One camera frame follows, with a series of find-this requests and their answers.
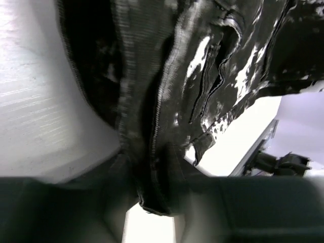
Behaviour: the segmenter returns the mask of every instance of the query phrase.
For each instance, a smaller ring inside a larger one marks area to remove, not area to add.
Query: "black fabric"
[[[81,90],[119,131],[140,204],[156,214],[173,213],[168,177],[178,176],[169,168],[190,147],[197,148],[197,164],[256,99],[324,88],[322,1],[57,6]]]

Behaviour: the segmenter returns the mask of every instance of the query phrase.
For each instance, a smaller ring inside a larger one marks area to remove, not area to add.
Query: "white surface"
[[[0,0],[0,176],[56,182],[119,148],[78,90],[54,2]]]
[[[197,168],[209,176],[228,176],[275,118],[280,101],[281,97],[258,99],[205,152]]]
[[[172,217],[144,211],[139,204],[126,215],[123,243],[175,243]]]

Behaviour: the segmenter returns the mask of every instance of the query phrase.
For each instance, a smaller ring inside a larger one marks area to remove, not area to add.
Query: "black leather jacket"
[[[141,206],[171,215],[170,178],[256,99],[324,88],[322,0],[59,0],[85,97],[120,132]]]

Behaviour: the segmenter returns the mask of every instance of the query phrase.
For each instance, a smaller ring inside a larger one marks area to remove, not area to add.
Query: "black plastic part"
[[[252,169],[258,169],[274,176],[302,177],[306,170],[310,170],[309,161],[309,158],[293,153],[277,159],[275,156],[258,151],[255,157],[246,164],[244,174],[247,174]]]

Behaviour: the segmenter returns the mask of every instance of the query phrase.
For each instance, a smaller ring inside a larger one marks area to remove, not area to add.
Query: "white wall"
[[[119,150],[78,90],[54,2],[0,0],[0,176],[57,182]]]
[[[269,153],[292,151],[324,165],[324,92],[282,98],[276,135]]]

